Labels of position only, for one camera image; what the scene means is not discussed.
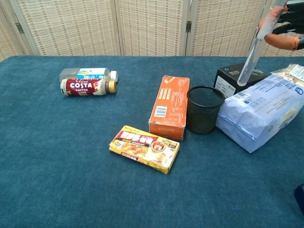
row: black box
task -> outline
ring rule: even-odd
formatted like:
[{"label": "black box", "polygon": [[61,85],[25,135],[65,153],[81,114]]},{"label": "black box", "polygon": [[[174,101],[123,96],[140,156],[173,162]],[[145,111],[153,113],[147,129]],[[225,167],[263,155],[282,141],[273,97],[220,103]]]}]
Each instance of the black box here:
[{"label": "black box", "polygon": [[299,185],[294,190],[294,197],[299,204],[302,214],[304,215],[304,189],[303,188],[304,188],[304,184]]},{"label": "black box", "polygon": [[224,66],[218,69],[215,77],[214,86],[220,90],[225,98],[233,96],[238,92],[253,86],[255,83],[268,77],[270,74],[266,74],[260,70],[254,69],[247,84],[245,86],[238,85],[238,77],[243,69],[244,63],[234,64],[230,66]]}]

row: red label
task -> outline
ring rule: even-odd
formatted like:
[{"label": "red label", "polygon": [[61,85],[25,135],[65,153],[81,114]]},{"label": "red label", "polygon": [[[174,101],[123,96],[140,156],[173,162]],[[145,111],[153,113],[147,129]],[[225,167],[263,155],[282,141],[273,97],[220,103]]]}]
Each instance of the red label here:
[{"label": "red label", "polygon": [[62,89],[69,96],[102,95],[103,86],[101,79],[68,79]]},{"label": "red label", "polygon": [[117,135],[116,139],[127,142],[127,143],[133,143],[135,145],[149,147],[152,142],[154,142],[158,139],[158,137],[151,137],[151,136],[147,136],[147,135],[140,135],[140,134],[135,134],[132,132],[121,131]]}]

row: bottle label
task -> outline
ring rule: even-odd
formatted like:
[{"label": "bottle label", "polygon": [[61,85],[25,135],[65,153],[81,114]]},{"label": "bottle label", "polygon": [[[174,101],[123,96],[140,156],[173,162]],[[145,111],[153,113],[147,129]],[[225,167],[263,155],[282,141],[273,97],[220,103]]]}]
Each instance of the bottle label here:
[{"label": "bottle label", "polygon": [[106,68],[81,68],[77,73],[78,79],[99,79],[105,78]]},{"label": "bottle label", "polygon": [[103,79],[66,79],[62,80],[61,92],[67,96],[104,95]]}]

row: white bottle cap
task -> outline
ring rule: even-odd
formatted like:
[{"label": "white bottle cap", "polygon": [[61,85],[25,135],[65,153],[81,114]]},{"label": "white bottle cap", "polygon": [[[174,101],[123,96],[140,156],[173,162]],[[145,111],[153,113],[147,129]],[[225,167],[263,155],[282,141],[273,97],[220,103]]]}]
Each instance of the white bottle cap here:
[{"label": "white bottle cap", "polygon": [[111,80],[117,82],[118,81],[118,74],[117,74],[117,71],[115,70],[112,70],[111,71]]}]

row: packaged food bag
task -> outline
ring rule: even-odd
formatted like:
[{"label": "packaged food bag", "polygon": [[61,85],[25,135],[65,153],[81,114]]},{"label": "packaged food bag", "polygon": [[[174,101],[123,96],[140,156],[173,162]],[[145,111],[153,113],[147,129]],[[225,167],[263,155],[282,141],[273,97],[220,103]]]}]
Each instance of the packaged food bag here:
[{"label": "packaged food bag", "polygon": [[304,87],[304,66],[290,64],[288,67],[272,72],[274,75],[282,77],[287,81],[293,82]]},{"label": "packaged food bag", "polygon": [[227,98],[216,126],[252,153],[295,118],[303,93],[303,87],[272,74]]}]

